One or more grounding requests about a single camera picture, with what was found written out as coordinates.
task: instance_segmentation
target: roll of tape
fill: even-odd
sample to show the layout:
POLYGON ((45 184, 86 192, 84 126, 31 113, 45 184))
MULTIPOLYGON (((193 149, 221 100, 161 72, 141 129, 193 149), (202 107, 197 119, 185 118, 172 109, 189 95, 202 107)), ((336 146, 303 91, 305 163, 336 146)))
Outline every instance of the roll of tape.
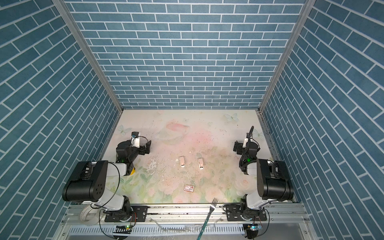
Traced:
POLYGON ((87 221, 87 215, 88 213, 91 211, 91 210, 94 210, 91 205, 87 205, 82 211, 81 213, 79 214, 79 221, 86 225, 86 226, 93 226, 95 225, 96 223, 99 222, 99 214, 100 214, 100 211, 102 210, 101 208, 100 209, 97 209, 96 210, 96 214, 93 218, 91 218, 90 220, 87 221))

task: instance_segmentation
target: blue brick wall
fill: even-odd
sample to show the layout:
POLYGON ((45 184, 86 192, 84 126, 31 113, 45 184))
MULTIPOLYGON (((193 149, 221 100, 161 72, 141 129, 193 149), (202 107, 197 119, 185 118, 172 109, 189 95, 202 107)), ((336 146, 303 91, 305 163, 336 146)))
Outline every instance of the blue brick wall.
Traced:
POLYGON ((0 239, 52 238, 118 113, 51 0, 0 6, 0 239))
POLYGON ((303 2, 66 1, 126 109, 256 109, 303 2))
POLYGON ((322 239, 384 239, 383 13, 317 0, 265 109, 322 239))

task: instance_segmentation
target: metal fork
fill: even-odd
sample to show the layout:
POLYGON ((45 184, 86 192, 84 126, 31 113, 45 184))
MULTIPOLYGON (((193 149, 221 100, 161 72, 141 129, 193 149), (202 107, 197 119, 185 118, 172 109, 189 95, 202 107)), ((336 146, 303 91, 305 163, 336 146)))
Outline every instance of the metal fork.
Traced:
POLYGON ((200 240, 201 236, 203 235, 203 232, 204 232, 204 230, 205 230, 205 227, 207 226, 209 217, 211 216, 211 213, 215 210, 215 207, 216 207, 216 205, 217 205, 217 202, 218 202, 218 199, 217 199, 217 198, 214 198, 214 200, 212 201, 211 206, 209 207, 209 213, 208 213, 207 219, 205 220, 204 225, 203 225, 203 227, 201 228, 201 231, 200 231, 199 236, 197 237, 197 240, 200 240))

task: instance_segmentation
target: floral tablecloth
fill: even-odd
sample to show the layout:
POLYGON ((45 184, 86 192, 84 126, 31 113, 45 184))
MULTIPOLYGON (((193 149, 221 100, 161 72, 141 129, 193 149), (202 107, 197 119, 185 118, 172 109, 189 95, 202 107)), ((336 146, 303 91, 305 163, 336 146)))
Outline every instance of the floral tablecloth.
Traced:
MULTIPOLYGON (((256 177, 238 167, 240 155, 233 151, 254 126, 260 144, 259 158, 271 159, 255 111, 251 110, 125 110, 103 160, 116 159, 118 143, 132 131, 152 140, 151 153, 134 161, 135 173, 122 176, 117 191, 133 204, 239 202, 257 190, 256 177), (185 167, 180 166, 184 156, 185 167), (199 169, 203 158, 204 169, 199 169), (195 186, 194 192, 184 185, 195 186)), ((108 177, 106 186, 115 191, 118 177, 108 177)))

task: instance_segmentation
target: metal corner post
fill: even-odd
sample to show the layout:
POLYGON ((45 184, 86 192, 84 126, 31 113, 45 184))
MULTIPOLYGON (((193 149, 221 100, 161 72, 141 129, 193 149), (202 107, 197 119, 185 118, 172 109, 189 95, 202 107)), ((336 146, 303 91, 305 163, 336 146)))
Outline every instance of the metal corner post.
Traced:
POLYGON ((288 57, 291 54, 292 49, 295 46, 297 39, 299 38, 301 30, 303 29, 304 23, 307 20, 308 15, 310 14, 312 7, 313 7, 315 2, 316 2, 316 0, 306 0, 305 4, 304 4, 304 6, 300 12, 300 15, 297 19, 297 22, 296 22, 296 24, 292 30, 292 34, 288 40, 288 43, 284 49, 283 54, 281 55, 280 62, 276 67, 276 70, 272 76, 271 82, 269 83, 269 85, 266 89, 266 92, 264 94, 263 100, 260 104, 259 112, 261 112, 261 113, 263 112, 263 110, 266 107, 266 104, 267 104, 267 102, 268 102, 268 100, 272 94, 272 91, 275 88, 277 81, 279 80, 279 77, 283 71, 283 68, 284 68, 285 64, 287 63, 288 57))
POLYGON ((64 0, 52 0, 52 2, 55 5, 55 7, 57 8, 57 10, 59 11, 64 22, 67 24, 67 27, 71 31, 73 37, 75 38, 76 42, 80 46, 85 57, 88 59, 90 65, 92 66, 93 70, 95 71, 96 75, 98 76, 101 84, 104 86, 108 95, 112 99, 112 102, 115 104, 119 113, 122 113, 123 107, 121 106, 120 101, 117 99, 115 93, 113 92, 113 89, 111 88, 110 84, 108 83, 108 80, 107 80, 106 76, 104 75, 103 70, 101 69, 96 58, 94 57, 89 45, 85 41, 78 25, 76 24, 75 19, 73 18, 72 14, 70 13, 64 0))

